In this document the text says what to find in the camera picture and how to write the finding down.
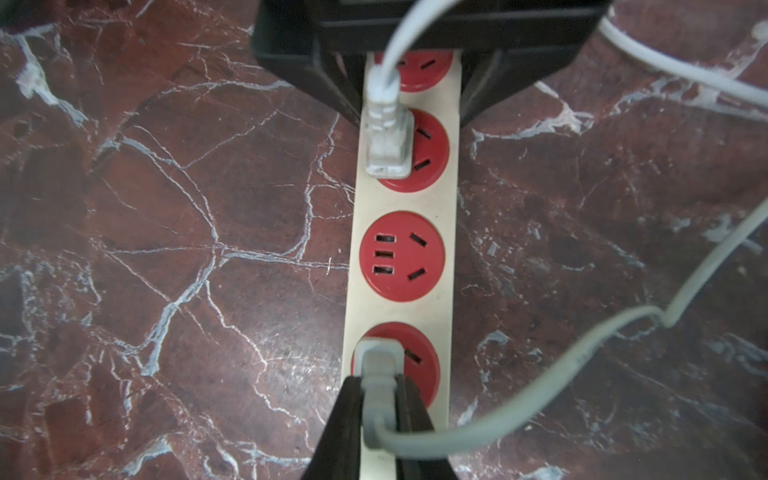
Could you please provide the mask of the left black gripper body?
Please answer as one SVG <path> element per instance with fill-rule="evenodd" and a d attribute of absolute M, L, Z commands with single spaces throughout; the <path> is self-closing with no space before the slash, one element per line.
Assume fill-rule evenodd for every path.
<path fill-rule="evenodd" d="M 384 48 L 412 1 L 261 1 L 256 48 Z M 532 48 L 581 44 L 608 1 L 460 1 L 427 26 L 414 48 Z"/>

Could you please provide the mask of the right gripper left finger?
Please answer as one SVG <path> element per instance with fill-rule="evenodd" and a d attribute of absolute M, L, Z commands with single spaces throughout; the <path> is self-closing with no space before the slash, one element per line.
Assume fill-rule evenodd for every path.
<path fill-rule="evenodd" d="M 302 480 L 358 480 L 361 458 L 362 379 L 342 383 Z"/>

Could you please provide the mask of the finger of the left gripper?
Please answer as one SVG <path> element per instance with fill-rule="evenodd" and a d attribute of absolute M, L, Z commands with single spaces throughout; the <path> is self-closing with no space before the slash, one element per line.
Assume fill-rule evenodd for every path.
<path fill-rule="evenodd" d="M 360 125 L 364 55 L 329 53 L 318 44 L 288 49 L 253 45 L 253 53 L 270 73 Z"/>
<path fill-rule="evenodd" d="M 480 114 L 569 66 L 584 44 L 493 51 L 463 51 L 461 127 Z"/>

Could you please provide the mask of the beige power strip red sockets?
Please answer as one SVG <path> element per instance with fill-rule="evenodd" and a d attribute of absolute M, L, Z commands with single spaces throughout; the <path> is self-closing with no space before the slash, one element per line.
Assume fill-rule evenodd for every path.
<path fill-rule="evenodd" d="M 363 346 L 399 345 L 396 425 L 404 432 L 448 423 L 456 247 L 459 93 L 456 53 L 419 51 L 400 65 L 411 111 L 412 165 L 401 180 L 367 171 L 359 140 L 342 353 L 343 382 L 360 377 Z M 398 460 L 365 446 L 359 479 L 451 479 L 446 460 Z"/>

